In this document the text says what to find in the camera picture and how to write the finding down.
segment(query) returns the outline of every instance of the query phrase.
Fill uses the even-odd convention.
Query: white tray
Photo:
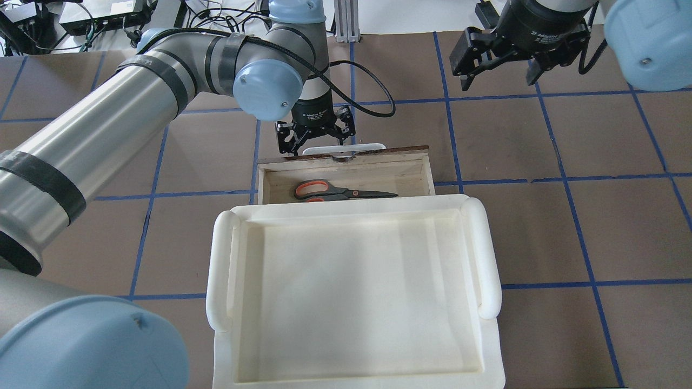
[[[502,388],[501,298],[477,199],[236,207],[214,227],[213,388]]]

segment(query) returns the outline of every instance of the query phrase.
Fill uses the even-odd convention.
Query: electronic device
[[[97,26],[106,30],[141,26],[152,17],[148,0],[84,0],[79,3],[89,10]],[[89,14],[78,3],[65,3],[60,14],[60,25],[70,35],[84,35],[91,25]]]

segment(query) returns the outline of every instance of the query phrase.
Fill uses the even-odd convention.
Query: floor tile
[[[692,285],[601,287],[599,292],[625,384],[689,387]]]
[[[364,35],[355,44],[356,62],[384,83],[395,100],[443,98],[433,34]],[[357,101],[387,100],[364,72],[356,71]]]
[[[437,33],[449,97],[536,94],[536,88],[526,84],[526,72],[529,68],[526,61],[507,62],[496,69],[483,72],[476,77],[468,91],[462,91],[462,83],[452,74],[449,62],[449,55],[461,36],[461,31]]]
[[[376,108],[384,111],[382,106]],[[399,104],[391,118],[356,113],[358,143],[383,143],[389,148],[430,146],[430,167],[435,181],[456,181],[454,157],[443,102]]]
[[[205,300],[145,300],[135,303],[166,318],[180,332],[190,359],[190,381],[186,388],[211,388],[214,375],[214,330],[207,322]]]
[[[588,281],[562,183],[464,186],[485,205],[503,284]]]
[[[458,195],[459,194],[459,186],[458,185],[449,185],[449,186],[435,186],[435,194],[436,195]]]
[[[631,95],[546,98],[567,176],[662,173]]]
[[[451,102],[462,177],[559,177],[537,98]]]
[[[692,172],[692,92],[637,95],[669,172]]]
[[[591,288],[502,292],[505,388],[615,388]]]
[[[594,275],[692,276],[692,233],[668,179],[571,182]]]
[[[17,72],[21,67],[23,57],[3,57],[0,58],[0,109],[5,105],[7,96],[10,93],[12,85],[15,83]]]
[[[676,177],[675,183],[687,210],[692,211],[692,177]]]
[[[32,55],[3,119],[54,118],[91,91],[100,52]]]
[[[204,293],[214,221],[247,203],[247,194],[156,199],[136,293]]]
[[[180,115],[169,126],[157,192],[250,189],[255,123],[244,112]]]
[[[603,25],[595,25],[591,34],[586,62],[603,41]],[[545,72],[539,79],[542,93],[571,93],[595,91],[627,91],[629,86],[622,76],[620,65],[613,50],[608,47],[593,69],[585,75],[578,72],[579,58],[566,68],[557,66]]]
[[[135,49],[107,51],[103,59],[103,65],[101,65],[101,72],[98,74],[96,86],[100,87],[116,72],[118,65],[122,64],[126,59],[135,56],[136,53],[137,50]]]
[[[151,138],[144,148],[122,167],[106,188],[101,189],[98,196],[148,195],[152,191],[162,137],[163,131]]]
[[[90,293],[127,295],[148,205],[92,201],[43,252],[40,277]]]
[[[0,151],[11,150],[50,122],[0,123]]]

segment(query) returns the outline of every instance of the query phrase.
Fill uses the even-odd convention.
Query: wire
[[[327,84],[329,86],[329,88],[332,91],[334,91],[334,93],[339,95],[342,99],[344,99],[344,101],[346,101],[347,103],[349,103],[350,105],[352,105],[354,108],[356,108],[359,111],[365,112],[366,114],[371,115],[371,116],[376,116],[378,118],[389,118],[389,117],[392,117],[397,112],[397,105],[394,103],[394,98],[392,98],[392,94],[389,92],[389,90],[387,90],[387,88],[384,86],[382,81],[380,81],[375,76],[375,74],[373,74],[365,66],[363,66],[359,63],[352,62],[349,60],[339,60],[339,61],[330,62],[329,66],[336,66],[339,64],[351,64],[351,65],[359,68],[360,70],[364,71],[367,75],[369,75],[380,86],[380,88],[382,88],[382,91],[387,96],[387,99],[389,100],[390,105],[392,105],[392,111],[386,112],[386,113],[371,111],[371,110],[365,108],[364,106],[358,104],[357,102],[353,101],[351,98],[346,96],[346,93],[343,93],[343,91],[341,91],[341,89],[339,89],[336,85],[334,85],[334,83],[332,83],[331,80],[321,70],[317,69],[313,64],[304,60],[298,54],[294,53],[293,51],[290,51],[289,49],[287,49],[283,46],[279,46],[279,45],[274,44],[272,42],[265,41],[265,40],[258,38],[258,37],[247,37],[246,40],[248,43],[256,44],[258,46],[264,46],[264,47],[272,48],[273,50],[276,50],[280,53],[284,53],[284,54],[288,55],[289,57],[293,58],[294,60],[298,61],[298,63],[300,63],[301,65],[310,69],[311,72],[315,73],[320,79],[322,79],[322,81],[324,81],[325,84]]]
[[[597,1],[597,2],[594,4],[594,7],[591,8],[591,15],[589,16],[589,23],[588,23],[588,26],[589,26],[589,27],[593,27],[593,25],[594,25],[594,19],[596,19],[596,11],[597,11],[598,9],[599,9],[599,2]]]
[[[243,21],[241,22],[240,28],[241,28],[242,32],[245,32],[245,23],[247,23],[248,21],[250,21],[252,19],[259,19],[262,22],[264,22],[264,27],[266,27],[267,29],[271,28],[271,23],[267,19],[265,19],[261,16],[257,16],[257,15],[250,15],[250,16],[246,17],[245,19],[243,19]]]
[[[239,17],[240,15],[245,14],[245,13],[250,14],[250,15],[264,16],[264,14],[261,13],[261,12],[250,11],[250,8],[251,8],[251,7],[252,7],[252,5],[250,5],[249,7],[247,7],[247,9],[244,9],[244,10],[239,9],[239,8],[225,8],[225,7],[219,7],[219,8],[206,8],[206,9],[203,9],[203,10],[199,11],[198,13],[194,14],[191,18],[188,19],[188,28],[192,26],[192,22],[193,22],[195,19],[198,19],[198,18],[199,18],[200,20],[207,19],[208,17],[207,17],[207,18],[204,18],[204,17],[200,18],[200,16],[201,16],[202,14],[204,14],[205,12],[211,12],[211,11],[213,11],[213,10],[219,10],[219,12],[223,12],[223,11],[235,11],[235,12],[240,12],[238,15],[235,15],[236,17]]]
[[[588,26],[589,29],[593,27],[594,25],[594,19],[596,18],[596,11],[599,9],[599,2],[597,1],[593,8],[591,8],[591,15],[589,16],[589,22]],[[591,57],[591,60],[589,61],[586,66],[584,64],[586,63],[586,51],[589,49],[588,43],[586,47],[581,51],[581,55],[579,56],[579,68],[577,69],[579,71],[579,74],[584,75],[586,73],[589,73],[591,69],[594,67],[596,62],[598,62],[599,58],[601,55],[603,55],[603,52],[606,51],[606,47],[608,47],[608,41],[603,39],[599,47],[596,49],[594,52],[594,55]]]
[[[586,48],[584,48],[584,50],[581,51],[581,56],[579,58],[579,74],[583,75],[589,73],[591,68],[594,67],[594,65],[599,60],[603,52],[606,50],[606,47],[608,47],[608,42],[605,39],[603,39],[603,42],[601,42],[599,47],[596,49],[594,56],[591,57],[591,60],[586,66],[584,66],[584,62],[586,62]]]

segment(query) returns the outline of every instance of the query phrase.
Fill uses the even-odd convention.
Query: black cable
[[[127,35],[127,37],[130,40],[130,47],[136,48],[137,43],[139,43],[142,40],[142,30],[141,29],[140,30],[135,29],[133,31],[128,31],[125,28],[126,21],[127,21],[127,15],[122,17],[122,30],[125,31],[125,34]]]
[[[384,86],[382,81],[380,81],[375,76],[375,74],[373,74],[370,70],[368,70],[365,66],[363,66],[361,64],[358,64],[356,62],[352,62],[349,60],[339,60],[339,61],[330,62],[329,66],[336,66],[339,64],[351,64],[351,65],[359,68],[360,70],[364,71],[380,86],[380,88],[382,88],[382,91],[384,91],[385,95],[387,96],[389,103],[392,105],[392,111],[387,112],[387,113],[375,112],[375,111],[371,111],[371,110],[365,108],[364,106],[358,104],[357,102],[353,101],[351,98],[346,96],[346,93],[343,93],[341,91],[341,89],[339,89],[336,85],[334,85],[334,83],[332,83],[331,80],[321,70],[317,69],[313,64],[304,60],[298,54],[294,53],[293,51],[290,51],[289,49],[287,49],[283,46],[279,46],[279,45],[274,44],[272,42],[265,41],[265,40],[258,38],[258,37],[247,37],[246,41],[248,43],[256,44],[258,46],[269,47],[269,48],[276,50],[280,53],[284,53],[284,54],[288,55],[289,57],[293,58],[294,60],[298,61],[298,63],[307,67],[308,69],[310,69],[311,72],[315,73],[320,79],[322,79],[322,81],[324,81],[325,84],[327,84],[329,86],[329,88],[332,91],[334,91],[334,93],[339,95],[342,99],[344,99],[344,101],[346,101],[347,103],[349,103],[350,105],[352,105],[354,108],[356,108],[359,111],[365,112],[366,114],[371,115],[371,116],[376,116],[378,118],[389,118],[397,112],[397,105],[394,103],[394,98],[392,98],[392,94],[389,92],[389,90],[387,90],[387,88]]]
[[[247,14],[250,14],[250,15],[264,15],[264,14],[262,14],[261,12],[250,11],[250,7],[247,7],[247,9],[245,9],[245,10],[242,10],[242,9],[239,9],[239,8],[225,8],[225,7],[220,7],[220,8],[205,8],[205,9],[199,11],[198,13],[194,14],[191,18],[188,19],[188,27],[190,27],[190,26],[192,25],[192,22],[193,22],[195,19],[199,18],[199,17],[200,17],[202,14],[204,14],[205,12],[209,12],[209,13],[211,14],[211,12],[214,11],[214,10],[240,12],[238,15],[235,15],[236,17],[239,17],[240,15],[242,15],[242,14],[244,14],[244,13],[247,13]]]
[[[603,39],[603,42],[599,45],[599,47],[596,49],[596,52],[594,53],[594,56],[591,57],[591,60],[589,63],[584,66],[584,62],[586,62],[586,48],[581,51],[581,56],[579,58],[579,74],[586,74],[589,73],[592,67],[596,64],[596,62],[599,60],[603,52],[606,50],[606,47],[608,47],[608,42]]]
[[[145,51],[149,50],[153,45],[158,43],[164,38],[168,38],[171,35],[175,34],[181,34],[181,33],[205,33],[205,34],[211,34],[211,35],[220,35],[222,37],[230,37],[230,33],[227,33],[226,31],[219,31],[219,30],[210,30],[208,28],[195,28],[195,27],[190,27],[190,28],[175,28],[175,29],[170,29],[163,31],[161,34],[156,35],[153,37],[150,41],[147,42],[146,45],[144,45],[139,51],[137,51],[137,54],[142,54]]]
[[[588,26],[589,26],[589,27],[593,27],[593,25],[594,25],[594,19],[596,18],[596,11],[597,11],[598,9],[599,9],[599,2],[597,1],[597,2],[594,4],[594,7],[591,8],[591,15],[589,16],[589,23],[588,23]]]
[[[593,25],[594,25],[594,19],[596,18],[596,11],[598,9],[599,9],[599,2],[597,1],[594,4],[593,8],[591,8],[591,15],[589,16],[589,22],[588,22],[589,29],[591,29],[591,27],[593,27]],[[589,71],[594,67],[596,62],[598,62],[601,55],[603,55],[603,52],[606,50],[606,47],[608,47],[608,42],[605,39],[603,39],[603,41],[601,42],[599,47],[594,52],[594,55],[591,57],[591,60],[589,61],[589,63],[586,64],[586,66],[584,66],[584,64],[586,63],[586,51],[589,48],[589,46],[587,44],[587,46],[581,51],[581,55],[579,56],[579,68],[578,68],[579,74],[584,75],[586,73],[589,73]]]
[[[252,19],[259,19],[264,23],[265,27],[271,28],[271,25],[269,24],[269,21],[267,19],[265,19],[261,16],[257,16],[257,15],[250,15],[250,16],[246,17],[245,19],[243,19],[243,21],[241,21],[240,28],[241,28],[242,32],[245,32],[245,23],[247,23],[248,21],[250,21]]]

